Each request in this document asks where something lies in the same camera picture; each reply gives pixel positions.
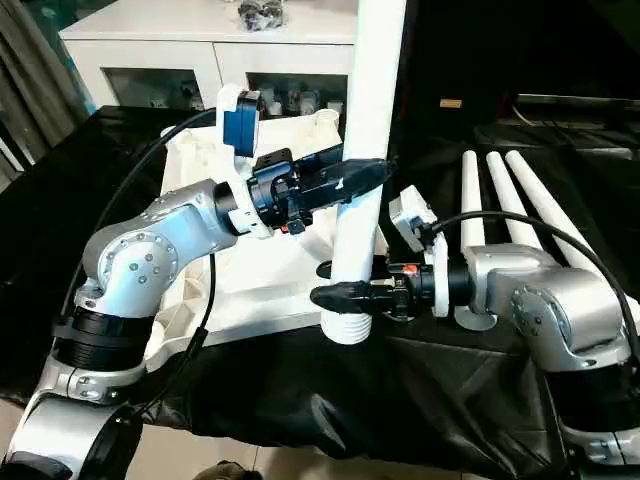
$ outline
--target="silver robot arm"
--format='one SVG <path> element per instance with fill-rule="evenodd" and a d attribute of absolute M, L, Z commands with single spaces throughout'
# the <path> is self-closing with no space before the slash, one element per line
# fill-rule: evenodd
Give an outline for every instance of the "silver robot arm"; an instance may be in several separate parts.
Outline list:
<path fill-rule="evenodd" d="M 435 216 L 418 200 L 404 205 L 396 199 L 389 211 L 408 245 L 426 252 L 422 227 Z M 462 253 L 459 262 L 449 260 L 445 273 L 451 304 L 517 326 L 545 374 L 570 461 L 579 464 L 575 472 L 588 471 L 581 473 L 585 479 L 640 478 L 640 379 L 611 286 L 528 246 L 476 246 Z M 437 285 L 436 265 L 386 264 L 384 269 L 376 272 L 374 264 L 371 283 L 318 287 L 311 299 L 339 313 L 377 311 L 409 321 L 432 307 L 443 288 Z M 615 468 L 601 472 L 600 467 Z"/>
<path fill-rule="evenodd" d="M 255 119 L 255 108 L 246 108 Z M 87 280 L 54 345 L 0 468 L 0 480 L 122 479 L 142 430 L 128 404 L 144 376 L 144 350 L 161 297 L 194 259 L 237 237 L 281 228 L 301 233 L 312 212 L 382 184 L 385 159 L 342 160 L 342 147 L 294 162 L 288 149 L 258 159 L 238 208 L 228 184 L 204 180 L 156 199 L 140 216 L 96 232 Z"/>
<path fill-rule="evenodd" d="M 144 348 L 162 294 L 192 260 L 237 242 L 228 217 L 234 207 L 226 184 L 204 180 L 91 237 L 83 255 L 87 281 L 76 292 L 74 315 L 54 329 L 5 475 L 22 469 L 14 478 L 27 471 L 124 478 L 142 428 L 128 391 L 145 374 Z"/>

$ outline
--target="black tablecloth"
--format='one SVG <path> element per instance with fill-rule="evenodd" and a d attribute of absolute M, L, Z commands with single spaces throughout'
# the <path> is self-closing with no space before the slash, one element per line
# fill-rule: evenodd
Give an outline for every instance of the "black tablecloth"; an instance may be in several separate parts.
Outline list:
<path fill-rule="evenodd" d="M 10 366 L 0 370 L 3 398 L 28 399 L 73 266 L 132 154 L 182 116 L 104 108 L 0 196 L 0 361 Z M 471 147 L 480 158 L 484 206 L 496 208 L 484 154 L 517 147 L 637 295 L 638 144 L 633 134 L 496 125 L 462 140 L 404 139 L 385 195 L 413 183 L 441 218 L 456 213 L 460 159 Z M 160 157 L 112 221 L 139 213 L 159 192 L 162 166 Z M 410 257 L 384 212 L 381 224 L 394 258 Z M 508 238 L 501 222 L 486 230 L 489 242 Z M 457 245 L 455 231 L 449 242 Z M 135 398 L 150 398 L 177 360 L 147 376 Z M 477 334 L 429 315 L 406 325 L 376 319 L 370 338 L 356 346 L 334 344 L 311 327 L 210 347 L 152 415 L 159 425 L 199 435 L 316 445 L 334 457 L 367 455 L 494 478 L 550 478 L 565 467 L 544 380 L 504 321 Z"/>

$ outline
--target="white cylinder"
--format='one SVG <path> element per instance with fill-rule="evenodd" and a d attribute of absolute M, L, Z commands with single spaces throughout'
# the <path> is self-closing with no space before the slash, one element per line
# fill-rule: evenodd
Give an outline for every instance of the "white cylinder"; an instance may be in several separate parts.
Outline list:
<path fill-rule="evenodd" d="M 493 185 L 496 187 L 500 208 L 502 208 L 504 212 L 527 215 L 527 211 L 518 196 L 518 192 L 509 176 L 502 156 L 498 152 L 489 153 L 487 155 L 487 164 L 489 165 Z M 528 245 L 542 250 L 542 244 L 531 225 L 514 220 L 507 220 L 507 228 L 509 229 L 513 243 Z"/>
<path fill-rule="evenodd" d="M 386 158 L 406 0 L 360 0 L 353 71 L 349 78 L 344 159 Z M 382 187 L 338 209 L 331 281 L 369 280 Z M 371 330 L 366 314 L 323 311 L 331 340 L 354 344 Z"/>
<path fill-rule="evenodd" d="M 478 157 L 473 150 L 462 154 L 462 213 L 482 210 Z M 481 218 L 465 220 L 460 226 L 460 248 L 484 245 L 484 224 Z"/>
<path fill-rule="evenodd" d="M 562 207 L 558 205 L 553 196 L 547 190 L 547 187 L 540 181 L 537 175 L 531 170 L 531 167 L 527 164 L 520 152 L 512 150 L 506 155 L 507 163 L 513 170 L 514 175 L 522 185 L 522 188 L 531 200 L 531 203 L 535 207 L 540 215 L 540 218 L 546 223 L 559 228 L 560 230 L 568 233 L 576 240 L 579 240 L 584 246 L 591 249 L 585 238 L 578 231 L 571 219 L 564 213 Z M 575 268 L 583 268 L 601 275 L 598 269 L 591 263 L 591 261 L 582 255 L 579 251 L 569 245 L 567 242 L 554 237 L 554 240 L 558 244 L 558 247 L 562 251 L 562 254 L 569 262 L 569 265 Z"/>

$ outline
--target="grey curtain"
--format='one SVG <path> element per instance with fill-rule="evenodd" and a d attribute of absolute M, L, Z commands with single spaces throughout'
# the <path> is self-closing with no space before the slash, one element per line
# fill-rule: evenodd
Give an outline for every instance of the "grey curtain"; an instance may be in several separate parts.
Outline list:
<path fill-rule="evenodd" d="M 0 111 L 34 159 L 88 116 L 71 75 L 19 0 L 0 0 Z"/>

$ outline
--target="white cabinet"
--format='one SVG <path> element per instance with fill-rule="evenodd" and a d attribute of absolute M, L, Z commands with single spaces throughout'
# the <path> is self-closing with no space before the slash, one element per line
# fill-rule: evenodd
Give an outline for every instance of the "white cabinet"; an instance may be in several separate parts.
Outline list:
<path fill-rule="evenodd" d="M 349 75 L 352 45 L 216 43 L 224 83 L 249 87 L 252 73 Z"/>
<path fill-rule="evenodd" d="M 180 108 L 164 105 L 161 98 L 179 98 L 181 88 L 195 90 L 205 108 L 215 107 L 222 87 L 211 43 L 68 40 L 65 45 L 98 108 L 120 104 Z M 179 91 L 174 95 L 162 91 L 171 88 Z"/>
<path fill-rule="evenodd" d="M 289 0 L 286 24 L 264 32 L 245 31 L 237 8 L 222 0 L 118 0 L 60 36 L 97 107 L 208 108 L 225 83 L 265 81 L 284 97 L 296 85 L 325 104 L 346 101 L 357 0 Z"/>

